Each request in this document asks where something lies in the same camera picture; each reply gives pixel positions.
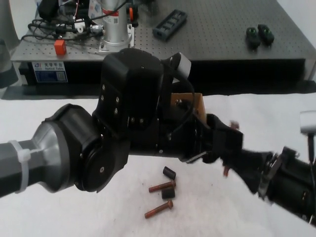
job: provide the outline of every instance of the black base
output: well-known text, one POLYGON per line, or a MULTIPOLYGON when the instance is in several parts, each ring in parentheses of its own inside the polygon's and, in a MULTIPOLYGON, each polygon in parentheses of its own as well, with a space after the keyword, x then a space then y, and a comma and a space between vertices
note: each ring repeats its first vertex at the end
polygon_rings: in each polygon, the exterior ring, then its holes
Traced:
MULTIPOLYGON (((20 74, 26 77, 28 85, 36 85, 36 89, 27 90, 27 93, 51 96, 97 96, 98 91, 94 88, 98 88, 100 83, 101 62, 65 62, 64 64, 68 84, 38 83, 32 64, 21 64, 20 74)), ((301 81, 305 75, 304 68, 304 59, 193 61, 189 80, 196 92, 204 95, 314 92, 315 83, 301 81)), ((176 86, 175 92, 183 91, 176 86)))

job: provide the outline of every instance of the gray metal table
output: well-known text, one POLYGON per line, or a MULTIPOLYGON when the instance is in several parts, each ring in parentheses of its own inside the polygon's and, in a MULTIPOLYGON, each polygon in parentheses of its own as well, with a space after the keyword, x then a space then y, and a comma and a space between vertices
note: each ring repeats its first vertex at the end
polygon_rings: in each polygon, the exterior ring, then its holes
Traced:
MULTIPOLYGON (((139 9, 134 45, 160 59, 180 51, 195 62, 300 61, 302 68, 305 67, 300 78, 311 79, 315 72, 316 50, 276 0, 157 0, 150 10, 155 14, 149 14, 143 6, 139 9), (168 42, 154 38, 152 28, 174 9, 188 13, 186 24, 168 42), (252 51, 246 45, 245 30, 258 24, 268 25, 276 39, 271 47, 261 45, 252 51)), ((81 45, 66 44, 67 54, 60 57, 55 54, 53 41, 28 38, 18 46, 12 60, 85 63, 101 62, 105 56, 99 53, 98 39, 87 40, 81 45)), ((265 65, 258 63, 257 70, 261 68, 264 70, 265 65)), ((277 79, 289 77, 297 71, 291 64, 277 65, 271 70, 275 68, 279 70, 275 76, 277 79)), ((221 70, 230 69, 224 66, 221 70)))

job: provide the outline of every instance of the white label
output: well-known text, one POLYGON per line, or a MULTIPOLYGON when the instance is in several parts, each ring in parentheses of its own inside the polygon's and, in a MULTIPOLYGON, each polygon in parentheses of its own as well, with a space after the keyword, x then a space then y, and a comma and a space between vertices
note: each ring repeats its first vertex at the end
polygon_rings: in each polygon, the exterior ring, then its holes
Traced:
POLYGON ((34 71, 66 71, 63 62, 33 62, 34 71))
POLYGON ((119 23, 119 12, 112 12, 112 11, 109 11, 109 10, 105 10, 105 9, 102 9, 102 12, 103 12, 103 15, 109 15, 109 16, 106 16, 106 17, 103 17, 103 20, 107 23, 110 23, 110 24, 118 24, 119 23))
POLYGON ((68 82, 63 62, 32 62, 38 82, 68 82))

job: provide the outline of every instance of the black connector block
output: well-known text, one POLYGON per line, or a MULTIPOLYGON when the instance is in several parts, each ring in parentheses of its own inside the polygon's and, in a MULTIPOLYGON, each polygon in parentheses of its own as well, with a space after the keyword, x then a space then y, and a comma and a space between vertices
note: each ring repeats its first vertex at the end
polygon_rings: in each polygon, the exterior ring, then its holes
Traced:
POLYGON ((267 25, 258 25, 259 36, 266 45, 270 45, 275 40, 275 36, 267 25))
POLYGON ((173 10, 163 21, 153 28, 154 37, 167 41, 187 20, 188 15, 179 10, 173 10))
POLYGON ((250 48, 256 49, 259 47, 261 42, 260 42, 259 35, 256 28, 254 27, 247 28, 246 40, 250 48))

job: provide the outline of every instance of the screw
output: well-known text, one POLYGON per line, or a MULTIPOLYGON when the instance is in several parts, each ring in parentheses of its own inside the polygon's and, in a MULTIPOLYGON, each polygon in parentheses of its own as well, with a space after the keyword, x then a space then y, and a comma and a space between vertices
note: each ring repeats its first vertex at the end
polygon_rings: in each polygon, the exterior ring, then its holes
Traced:
POLYGON ((158 190, 161 190, 161 189, 164 189, 164 188, 169 188, 169 187, 176 187, 176 181, 175 180, 171 180, 170 182, 168 183, 164 183, 164 184, 159 184, 157 186, 153 186, 153 187, 150 187, 148 189, 148 191, 150 193, 154 192, 154 191, 158 191, 158 190))
POLYGON ((173 202, 172 200, 168 200, 168 202, 166 202, 165 204, 159 206, 159 207, 156 207, 154 210, 151 210, 147 213, 145 213, 145 218, 148 219, 152 216, 155 216, 157 213, 167 209, 167 208, 172 208, 173 207, 173 202))

